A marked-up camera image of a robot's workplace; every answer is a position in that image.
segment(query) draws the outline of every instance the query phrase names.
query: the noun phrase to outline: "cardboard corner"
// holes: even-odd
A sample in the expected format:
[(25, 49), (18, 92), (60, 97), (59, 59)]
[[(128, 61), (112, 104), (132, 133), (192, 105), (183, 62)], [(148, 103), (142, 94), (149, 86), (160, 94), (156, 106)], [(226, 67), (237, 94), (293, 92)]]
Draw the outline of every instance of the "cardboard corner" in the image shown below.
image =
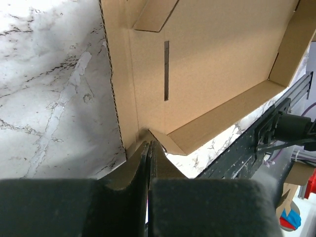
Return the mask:
[(302, 61), (308, 45), (315, 39), (316, 1), (301, 0), (278, 49), (269, 80), (288, 87)]
[(147, 142), (150, 143), (151, 141), (155, 141), (156, 138), (147, 130), (143, 129), (140, 131), (137, 141), (133, 142), (127, 149), (126, 149), (126, 156), (127, 159), (131, 158), (133, 154), (137, 151), (137, 149), (142, 145), (142, 143)]
[(160, 32), (177, 2), (178, 0), (147, 0), (133, 29), (137, 31)]
[(166, 149), (168, 153), (182, 156), (188, 155), (168, 135), (151, 129), (149, 129), (148, 131), (157, 141), (161, 143), (161, 145)]

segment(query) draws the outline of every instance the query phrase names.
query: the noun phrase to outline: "black plastic part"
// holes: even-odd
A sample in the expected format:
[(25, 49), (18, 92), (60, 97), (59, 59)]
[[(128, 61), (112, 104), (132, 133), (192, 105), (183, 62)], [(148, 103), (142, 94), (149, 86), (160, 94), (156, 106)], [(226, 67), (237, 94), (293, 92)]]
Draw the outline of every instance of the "black plastic part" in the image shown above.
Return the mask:
[(111, 228), (95, 180), (5, 180), (0, 192), (0, 236), (105, 236)]
[(98, 181), (1, 181), (0, 236), (143, 237), (148, 145)]
[(282, 113), (279, 115), (274, 139), (283, 142), (305, 139), (311, 125), (311, 118)]
[(264, 188), (251, 180), (155, 180), (149, 237), (281, 237)]
[(290, 99), (285, 99), (277, 107), (271, 106), (239, 138), (236, 139), (218, 158), (205, 169), (198, 178), (250, 179), (261, 166), (264, 154), (256, 151), (261, 130), (266, 131), (266, 121), (272, 123), (280, 110), (288, 109)]
[(285, 98), (275, 110), (269, 114), (269, 116), (256, 128), (255, 134), (257, 139), (257, 144), (269, 145), (269, 143), (274, 138), (275, 127), (278, 123), (281, 114), (287, 113), (290, 108), (291, 99)]
[[(309, 131), (308, 131), (308, 136), (316, 138), (316, 120), (313, 122), (311, 125)], [(316, 141), (315, 142), (309, 142), (305, 144), (304, 150), (314, 152), (316, 151)]]

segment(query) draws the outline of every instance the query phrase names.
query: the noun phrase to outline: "marble countertop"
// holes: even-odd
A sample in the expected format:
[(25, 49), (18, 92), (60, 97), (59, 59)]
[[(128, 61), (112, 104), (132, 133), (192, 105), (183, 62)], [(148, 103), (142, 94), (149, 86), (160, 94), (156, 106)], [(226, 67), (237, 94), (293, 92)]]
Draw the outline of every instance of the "marble countertop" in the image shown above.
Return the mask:
[[(122, 164), (99, 1), (2, 0), (0, 18), (0, 178), (98, 178)], [(167, 157), (196, 177), (279, 97)]]

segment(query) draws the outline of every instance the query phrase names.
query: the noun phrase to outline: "cardboard box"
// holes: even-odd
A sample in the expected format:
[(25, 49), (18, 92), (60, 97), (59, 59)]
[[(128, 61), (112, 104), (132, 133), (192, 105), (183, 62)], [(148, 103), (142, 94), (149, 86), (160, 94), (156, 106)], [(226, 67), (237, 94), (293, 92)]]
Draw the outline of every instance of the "cardboard box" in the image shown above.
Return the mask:
[(299, 162), (295, 162), (293, 164), (283, 185), (283, 194), (276, 209), (276, 215), (278, 218), (281, 216), (284, 209), (287, 215), (290, 213), (291, 202), (299, 185), (306, 185), (314, 170), (314, 167)]
[(187, 155), (291, 82), (315, 0), (101, 0), (123, 146)]
[(295, 162), (285, 182), (301, 186), (307, 185), (308, 179), (313, 175), (314, 170), (314, 167)]

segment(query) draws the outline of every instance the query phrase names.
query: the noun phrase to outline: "cable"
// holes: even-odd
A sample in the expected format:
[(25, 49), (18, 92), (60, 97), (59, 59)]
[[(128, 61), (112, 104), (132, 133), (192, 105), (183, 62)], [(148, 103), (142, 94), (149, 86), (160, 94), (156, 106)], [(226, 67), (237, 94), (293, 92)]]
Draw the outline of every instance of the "cable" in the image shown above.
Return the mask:
[(316, 102), (312, 103), (303, 113), (302, 116), (305, 116), (309, 110), (311, 110), (312, 108), (314, 108), (316, 106)]
[(300, 150), (297, 150), (296, 155), (295, 155), (295, 161), (297, 161), (297, 157), (298, 157), (299, 152), (300, 152)]

